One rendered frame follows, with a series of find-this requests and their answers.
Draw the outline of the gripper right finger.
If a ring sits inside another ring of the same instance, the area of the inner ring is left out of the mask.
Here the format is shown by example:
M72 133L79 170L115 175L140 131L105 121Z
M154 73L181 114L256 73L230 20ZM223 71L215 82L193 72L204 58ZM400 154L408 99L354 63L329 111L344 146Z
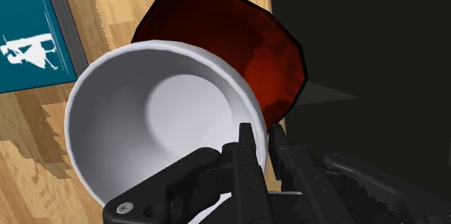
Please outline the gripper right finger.
M451 224L451 202L337 152L317 162L279 124L270 126L269 154L307 224Z

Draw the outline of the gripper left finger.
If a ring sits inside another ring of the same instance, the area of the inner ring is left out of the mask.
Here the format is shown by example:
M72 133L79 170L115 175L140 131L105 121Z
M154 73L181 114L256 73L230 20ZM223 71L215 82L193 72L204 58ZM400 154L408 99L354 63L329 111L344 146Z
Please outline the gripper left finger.
M274 224L249 123L221 151L201 147L112 199L103 224L189 224L200 213L199 224Z

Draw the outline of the white bowl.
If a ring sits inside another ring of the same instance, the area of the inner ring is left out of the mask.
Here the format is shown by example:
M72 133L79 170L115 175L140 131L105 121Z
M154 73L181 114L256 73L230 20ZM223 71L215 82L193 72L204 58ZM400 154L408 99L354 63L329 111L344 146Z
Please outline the white bowl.
M266 166L267 129L239 73L186 43L149 40L123 46L81 74L66 107L70 160L102 208L201 147L221 151L249 123Z

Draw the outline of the dark red bowl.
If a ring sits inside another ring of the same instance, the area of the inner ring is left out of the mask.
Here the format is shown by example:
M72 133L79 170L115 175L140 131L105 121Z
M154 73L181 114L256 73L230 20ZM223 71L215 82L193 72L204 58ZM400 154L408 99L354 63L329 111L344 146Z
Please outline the dark red bowl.
M145 40L188 43L222 58L252 89L266 125L285 117L308 79L302 45L249 0L155 0L132 37Z

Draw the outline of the teal book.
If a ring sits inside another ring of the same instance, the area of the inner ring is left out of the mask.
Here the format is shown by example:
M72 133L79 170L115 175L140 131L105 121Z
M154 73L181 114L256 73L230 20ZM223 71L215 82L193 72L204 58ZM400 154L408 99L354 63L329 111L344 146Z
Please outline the teal book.
M87 66L68 0L0 0L0 94L75 82Z

